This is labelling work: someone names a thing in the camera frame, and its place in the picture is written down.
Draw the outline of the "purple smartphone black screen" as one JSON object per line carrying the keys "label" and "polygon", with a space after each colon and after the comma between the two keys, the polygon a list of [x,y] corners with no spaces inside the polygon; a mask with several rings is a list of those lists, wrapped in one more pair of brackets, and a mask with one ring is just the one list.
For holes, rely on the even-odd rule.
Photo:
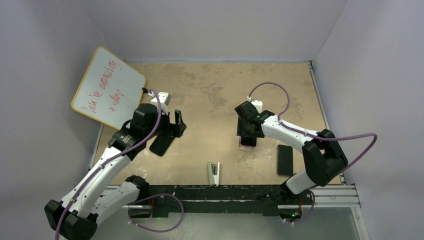
{"label": "purple smartphone black screen", "polygon": [[250,136],[240,136],[239,137],[239,147],[255,148],[257,145],[257,138]]}

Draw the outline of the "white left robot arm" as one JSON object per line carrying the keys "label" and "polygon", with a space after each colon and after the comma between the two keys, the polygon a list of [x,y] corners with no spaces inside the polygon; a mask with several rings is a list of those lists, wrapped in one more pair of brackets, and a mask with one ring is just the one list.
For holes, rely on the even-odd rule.
{"label": "white left robot arm", "polygon": [[97,165],[61,200],[52,199],[44,207],[56,240],[90,240],[101,223],[127,204],[153,204],[155,199],[166,197],[182,204],[172,194],[152,192],[150,184],[137,175],[129,176],[118,188],[102,196],[115,176],[146,148],[148,140],[155,138],[152,146],[159,146],[160,151],[155,154],[160,155],[173,139],[183,135],[187,126],[181,111],[175,110],[174,117],[175,122],[171,123],[162,103],[142,103],[134,110],[132,119],[113,134]]}

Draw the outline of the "white phone case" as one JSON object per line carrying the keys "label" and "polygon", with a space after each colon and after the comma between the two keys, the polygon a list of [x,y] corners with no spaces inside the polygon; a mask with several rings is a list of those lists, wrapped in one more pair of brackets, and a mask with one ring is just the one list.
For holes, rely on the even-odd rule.
{"label": "white phone case", "polygon": [[252,152],[255,149],[255,147],[254,148],[253,147],[239,147],[239,141],[238,141],[237,148],[241,151],[247,151],[247,152]]}

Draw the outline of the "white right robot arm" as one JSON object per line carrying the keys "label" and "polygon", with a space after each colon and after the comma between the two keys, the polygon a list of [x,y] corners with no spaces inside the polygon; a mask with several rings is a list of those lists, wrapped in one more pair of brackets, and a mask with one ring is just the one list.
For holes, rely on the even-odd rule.
{"label": "white right robot arm", "polygon": [[303,155],[304,169],[281,185],[280,196],[288,204],[298,200],[305,190],[326,186],[348,166],[340,144],[328,129],[315,131],[302,128],[280,119],[271,111],[259,112],[249,101],[234,110],[238,116],[237,135],[241,138],[273,138]]}

